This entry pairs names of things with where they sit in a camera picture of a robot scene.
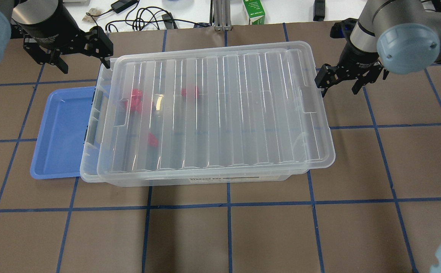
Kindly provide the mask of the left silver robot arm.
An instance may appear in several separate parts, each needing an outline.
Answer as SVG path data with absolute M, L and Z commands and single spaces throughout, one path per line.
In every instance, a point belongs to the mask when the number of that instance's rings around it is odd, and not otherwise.
M 0 0 L 0 62 L 15 23 L 24 38 L 23 48 L 37 64 L 50 64 L 64 74 L 68 64 L 61 58 L 83 54 L 110 68 L 113 43 L 103 28 L 81 30 L 61 0 Z

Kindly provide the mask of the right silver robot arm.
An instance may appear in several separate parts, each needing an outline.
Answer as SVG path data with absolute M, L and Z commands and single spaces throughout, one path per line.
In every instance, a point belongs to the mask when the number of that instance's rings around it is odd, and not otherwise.
M 338 63 L 323 64 L 315 83 L 325 96 L 333 85 L 354 80 L 352 92 L 380 75 L 406 75 L 441 64 L 441 0 L 427 11 L 423 0 L 368 0 L 358 19 L 336 22 L 330 32 L 346 44 Z

